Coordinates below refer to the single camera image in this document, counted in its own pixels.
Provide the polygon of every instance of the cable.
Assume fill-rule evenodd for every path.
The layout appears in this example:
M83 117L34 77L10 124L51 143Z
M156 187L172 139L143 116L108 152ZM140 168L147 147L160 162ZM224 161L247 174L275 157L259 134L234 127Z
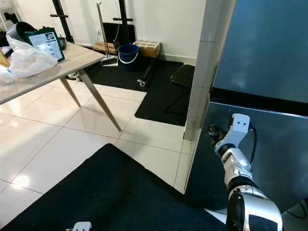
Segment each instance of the cable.
M115 6L116 6L116 11L117 11L117 16L118 16L119 18L121 18L120 13L119 13L119 9L118 9L118 7L117 7L116 0L115 0ZM118 23L118 25L117 25L116 36L115 36L115 39L113 40L113 42L115 42L116 39L117 39L117 36L118 36L118 34L119 34L119 28L120 28L120 20L119 20L119 23Z
M252 168L252 165L254 164L255 154L256 154L256 148L257 148L257 130L255 127L251 124L251 130L254 132L254 146L252 148L251 158L250 158L250 165Z
M305 210L305 207L303 206L302 202L299 202L300 206L302 207L303 209L303 212L304 212L304 216L303 217L299 217L298 215L295 215L294 213L291 213L289 212L288 210L286 211L288 214L292 215L293 217L297 218L297 219L306 219L307 217L307 212Z

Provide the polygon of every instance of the black carpet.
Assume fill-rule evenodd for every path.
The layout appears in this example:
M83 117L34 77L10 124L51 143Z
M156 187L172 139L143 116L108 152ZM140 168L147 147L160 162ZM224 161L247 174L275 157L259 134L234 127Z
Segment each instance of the black carpet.
M2 231L64 231L90 221L93 231L225 231L203 209L111 144L6 225Z
M181 94L181 87L170 84L170 76L182 65L183 63L179 62L157 60L152 72L151 85L148 88L140 87L137 82L137 79L143 77L145 70L127 72L120 63L118 67L105 68L97 63L87 68L86 72L96 84L147 92L135 114L136 117L184 126L190 91L170 108L170 112L164 111Z

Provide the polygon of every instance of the table leg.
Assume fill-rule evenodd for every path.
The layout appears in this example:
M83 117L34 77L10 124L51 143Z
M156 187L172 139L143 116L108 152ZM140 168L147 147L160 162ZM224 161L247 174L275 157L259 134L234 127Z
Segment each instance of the table leg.
M74 101L77 103L78 107L80 107L80 103L76 97L76 95L74 94L71 86L69 85L69 83L67 82L65 77L61 77L60 78L61 83L63 84L63 86L65 87L65 89L68 91L68 93L72 96L72 98L74 99Z
M118 125L117 121L115 120L114 116L112 115L111 111L109 110L108 106L106 105L105 101L102 99L99 92L96 90L95 86L93 85L92 81L88 77L87 73L84 71L84 69L80 69L77 71L78 75L82 79L82 81L86 84L87 88L90 90L96 101L99 103L99 105L102 107L102 109L105 111L105 113L108 115L110 120L113 122L113 124L116 126L116 128L121 131L120 126Z

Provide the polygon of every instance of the bucket handle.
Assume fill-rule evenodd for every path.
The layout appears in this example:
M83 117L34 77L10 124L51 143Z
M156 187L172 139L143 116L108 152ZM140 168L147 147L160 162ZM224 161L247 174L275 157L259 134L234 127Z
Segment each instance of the bucket handle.
M139 52L137 52L135 58L134 58L132 61L130 61L130 62L124 62L124 61L121 59L121 56L120 56L120 53L119 53L119 60L120 60L122 63L124 63L124 64L130 64L130 63L132 63L133 61L135 61L135 59L136 59L137 56L138 56L138 53L139 53Z

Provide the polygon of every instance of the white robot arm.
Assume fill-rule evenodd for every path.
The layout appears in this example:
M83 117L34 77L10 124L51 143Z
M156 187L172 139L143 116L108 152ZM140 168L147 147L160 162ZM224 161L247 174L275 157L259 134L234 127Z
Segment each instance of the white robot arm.
M251 165L238 148L249 125L249 116L233 114L226 134L216 125L209 127L215 153L225 169L229 194L226 225L230 231L282 231L278 207L255 184Z

